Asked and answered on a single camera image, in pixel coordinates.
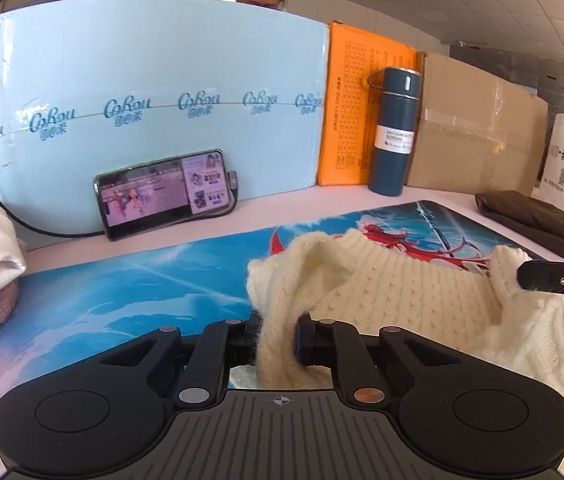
light blue foam board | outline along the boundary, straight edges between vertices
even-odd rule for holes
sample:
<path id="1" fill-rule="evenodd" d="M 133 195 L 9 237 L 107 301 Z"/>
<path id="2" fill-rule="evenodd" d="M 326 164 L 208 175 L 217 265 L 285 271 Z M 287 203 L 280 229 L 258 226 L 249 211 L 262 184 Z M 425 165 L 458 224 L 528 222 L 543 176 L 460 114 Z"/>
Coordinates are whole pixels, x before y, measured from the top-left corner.
<path id="1" fill-rule="evenodd" d="M 0 198 L 38 228 L 95 231 L 95 175 L 217 148 L 240 199 L 312 186 L 328 43 L 323 23 L 216 0 L 0 14 Z"/>

white table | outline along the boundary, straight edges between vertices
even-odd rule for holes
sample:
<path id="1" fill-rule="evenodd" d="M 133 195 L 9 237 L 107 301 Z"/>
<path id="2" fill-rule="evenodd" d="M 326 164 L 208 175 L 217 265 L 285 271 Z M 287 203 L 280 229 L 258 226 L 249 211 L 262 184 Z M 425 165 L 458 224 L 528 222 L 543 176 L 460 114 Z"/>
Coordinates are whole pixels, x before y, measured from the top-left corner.
<path id="1" fill-rule="evenodd" d="M 110 242 L 105 236 L 99 236 L 36 249 L 26 255 L 27 273 L 416 200 L 438 202 L 501 233 L 540 256 L 549 260 L 560 260 L 555 254 L 522 235 L 480 215 L 473 195 L 405 187 L 400 197 L 389 198 L 370 192 L 366 186 L 316 186 L 246 200 L 238 203 L 235 211 L 224 217 L 173 225 L 117 242 Z"/>

smartphone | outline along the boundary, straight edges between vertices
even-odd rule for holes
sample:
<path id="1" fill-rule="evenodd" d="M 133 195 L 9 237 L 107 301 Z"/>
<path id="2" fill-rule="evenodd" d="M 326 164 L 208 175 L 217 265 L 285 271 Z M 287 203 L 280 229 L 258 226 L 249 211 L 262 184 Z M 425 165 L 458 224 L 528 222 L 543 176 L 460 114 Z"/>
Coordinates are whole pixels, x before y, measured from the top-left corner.
<path id="1" fill-rule="evenodd" d="M 156 160 L 95 177 L 104 232 L 119 240 L 228 212 L 232 196 L 220 150 Z"/>

white knit sweater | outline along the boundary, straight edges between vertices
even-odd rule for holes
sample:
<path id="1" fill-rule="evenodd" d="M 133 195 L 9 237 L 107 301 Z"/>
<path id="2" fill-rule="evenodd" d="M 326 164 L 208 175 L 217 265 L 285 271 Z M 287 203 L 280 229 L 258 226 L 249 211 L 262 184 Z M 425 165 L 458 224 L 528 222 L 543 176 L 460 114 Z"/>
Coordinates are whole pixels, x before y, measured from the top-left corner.
<path id="1" fill-rule="evenodd" d="M 516 269 L 527 259 L 523 251 L 497 247 L 487 278 L 413 260 L 355 230 L 342 238 L 302 235 L 284 253 L 249 263 L 247 290 L 264 319 L 257 384 L 244 368 L 231 380 L 267 389 L 330 387 L 327 369 L 302 367 L 293 355 L 295 323 L 309 312 L 373 335 L 401 326 L 564 396 L 564 297 L 520 289 Z"/>

metal screw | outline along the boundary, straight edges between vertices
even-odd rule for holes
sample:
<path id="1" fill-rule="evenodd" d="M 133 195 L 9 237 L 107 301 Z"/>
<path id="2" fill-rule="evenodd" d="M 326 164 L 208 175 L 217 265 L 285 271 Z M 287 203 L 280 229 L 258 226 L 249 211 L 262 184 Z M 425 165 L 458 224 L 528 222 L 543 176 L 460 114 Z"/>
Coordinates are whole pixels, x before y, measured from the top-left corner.
<path id="1" fill-rule="evenodd" d="M 199 404 L 200 402 L 204 402 L 204 400 L 208 399 L 210 396 L 211 394 L 203 388 L 187 388 L 182 390 L 178 395 L 179 400 L 186 402 L 187 404 Z"/>
<path id="2" fill-rule="evenodd" d="M 360 388 L 353 394 L 355 400 L 365 404 L 375 404 L 384 400 L 384 392 L 377 388 Z"/>

